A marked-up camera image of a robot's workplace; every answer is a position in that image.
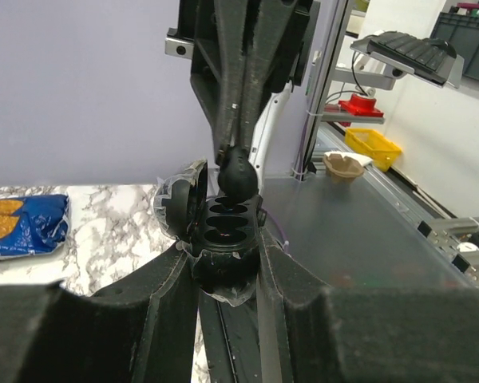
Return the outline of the red round fixture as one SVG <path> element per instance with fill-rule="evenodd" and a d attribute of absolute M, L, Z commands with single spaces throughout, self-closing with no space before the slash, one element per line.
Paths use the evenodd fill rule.
<path fill-rule="evenodd" d="M 339 101 L 340 108 L 353 116 L 384 117 L 384 112 L 376 108 L 376 99 L 352 94 L 349 100 Z"/>

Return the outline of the grey keyboard on stand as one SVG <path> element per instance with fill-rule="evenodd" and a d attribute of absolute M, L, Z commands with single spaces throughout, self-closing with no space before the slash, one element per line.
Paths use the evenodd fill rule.
<path fill-rule="evenodd" d="M 416 38 L 398 31 L 371 34 L 350 48 L 440 88 L 461 85 L 464 58 L 440 38 Z"/>

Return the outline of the black marbled charging case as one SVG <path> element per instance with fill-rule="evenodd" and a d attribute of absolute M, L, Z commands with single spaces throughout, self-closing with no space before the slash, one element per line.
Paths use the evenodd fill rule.
<path fill-rule="evenodd" d="M 160 229 L 188 256 L 201 290 L 236 307 L 255 293 L 262 202 L 260 195 L 242 203 L 208 196 L 208 162 L 199 159 L 159 181 L 152 208 Z"/>

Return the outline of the aluminium rail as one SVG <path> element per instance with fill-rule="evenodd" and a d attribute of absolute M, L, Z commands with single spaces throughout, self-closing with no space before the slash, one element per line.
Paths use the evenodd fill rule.
<path fill-rule="evenodd" d="M 421 221 L 418 231 L 479 286 L 479 217 Z"/>

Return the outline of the blue doritos bag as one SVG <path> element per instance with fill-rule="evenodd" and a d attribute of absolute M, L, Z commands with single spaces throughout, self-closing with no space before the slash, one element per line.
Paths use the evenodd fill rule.
<path fill-rule="evenodd" d="M 0 199 L 0 261 L 47 255 L 69 232 L 67 195 L 31 195 Z"/>

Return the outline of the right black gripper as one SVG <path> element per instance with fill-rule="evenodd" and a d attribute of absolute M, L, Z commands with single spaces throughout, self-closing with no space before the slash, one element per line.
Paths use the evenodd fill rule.
<path fill-rule="evenodd" d="M 319 9 L 317 1 L 180 2 L 165 52 L 191 61 L 192 90 L 216 132 L 216 159 L 236 140 L 238 124 L 248 150 L 271 94 L 302 84 Z"/>

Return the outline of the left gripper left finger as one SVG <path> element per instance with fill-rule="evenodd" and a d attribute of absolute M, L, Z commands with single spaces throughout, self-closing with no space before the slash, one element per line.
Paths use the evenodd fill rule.
<path fill-rule="evenodd" d="M 188 382 L 197 305 L 176 247 L 90 297 L 0 286 L 0 382 Z"/>

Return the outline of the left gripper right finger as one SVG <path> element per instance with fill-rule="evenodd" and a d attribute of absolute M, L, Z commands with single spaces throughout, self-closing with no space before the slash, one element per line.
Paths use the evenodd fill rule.
<path fill-rule="evenodd" d="M 479 288 L 332 288 L 257 236 L 265 382 L 479 382 Z"/>

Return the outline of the yellow plastic bin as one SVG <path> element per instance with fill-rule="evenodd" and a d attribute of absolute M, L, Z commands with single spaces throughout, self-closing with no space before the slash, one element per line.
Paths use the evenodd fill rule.
<path fill-rule="evenodd" d="M 402 150 L 395 143 L 374 129 L 348 128 L 345 144 L 354 152 L 370 157 L 374 165 L 383 172 L 387 172 L 402 154 Z"/>

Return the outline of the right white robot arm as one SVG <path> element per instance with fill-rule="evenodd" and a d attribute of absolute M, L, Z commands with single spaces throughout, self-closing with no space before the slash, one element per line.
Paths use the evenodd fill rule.
<path fill-rule="evenodd" d="M 167 55 L 191 60 L 190 83 L 219 167 L 234 147 L 263 178 L 271 137 L 303 82 L 318 1 L 181 1 Z"/>

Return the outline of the dark grey storage crate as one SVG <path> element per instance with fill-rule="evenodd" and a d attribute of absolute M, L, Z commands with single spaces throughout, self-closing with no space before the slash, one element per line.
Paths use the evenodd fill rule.
<path fill-rule="evenodd" d="M 463 57 L 463 76 L 479 81 L 479 2 L 459 2 L 441 12 L 432 38 L 449 42 Z"/>

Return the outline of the black earbud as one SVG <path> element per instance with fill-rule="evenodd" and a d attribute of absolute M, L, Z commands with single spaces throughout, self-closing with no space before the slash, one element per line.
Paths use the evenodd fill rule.
<path fill-rule="evenodd" d="M 257 173 L 248 161 L 248 153 L 241 147 L 230 147 L 224 155 L 218 184 L 223 194 L 233 203 L 243 203 L 259 191 Z"/>

